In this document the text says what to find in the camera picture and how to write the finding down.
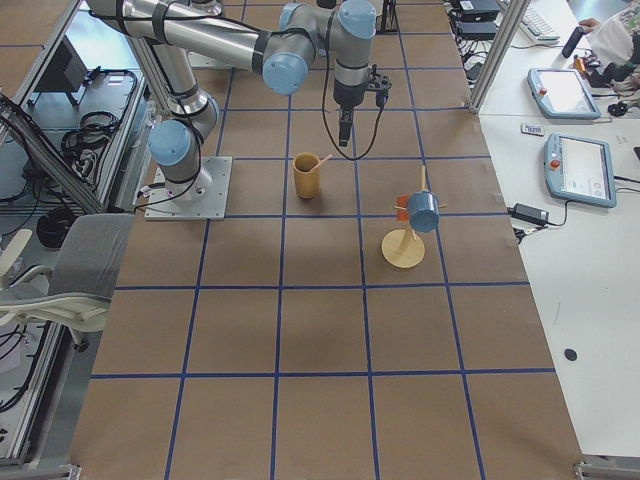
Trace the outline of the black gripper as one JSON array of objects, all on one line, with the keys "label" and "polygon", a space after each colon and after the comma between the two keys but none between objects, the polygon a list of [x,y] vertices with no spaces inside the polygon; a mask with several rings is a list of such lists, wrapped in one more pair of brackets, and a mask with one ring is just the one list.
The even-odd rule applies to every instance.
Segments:
[{"label": "black gripper", "polygon": [[367,89],[367,82],[358,85],[345,85],[338,79],[333,83],[333,99],[339,105],[338,145],[347,147],[353,126],[353,109],[361,105]]}]

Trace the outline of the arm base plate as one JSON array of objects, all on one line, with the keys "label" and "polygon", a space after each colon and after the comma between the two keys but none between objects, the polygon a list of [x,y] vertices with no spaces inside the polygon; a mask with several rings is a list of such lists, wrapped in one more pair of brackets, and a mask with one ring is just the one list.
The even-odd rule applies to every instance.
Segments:
[{"label": "arm base plate", "polygon": [[159,167],[155,182],[163,183],[153,189],[144,218],[148,221],[223,220],[231,179],[231,156],[203,157],[201,170],[195,182],[178,185],[166,182]]}]

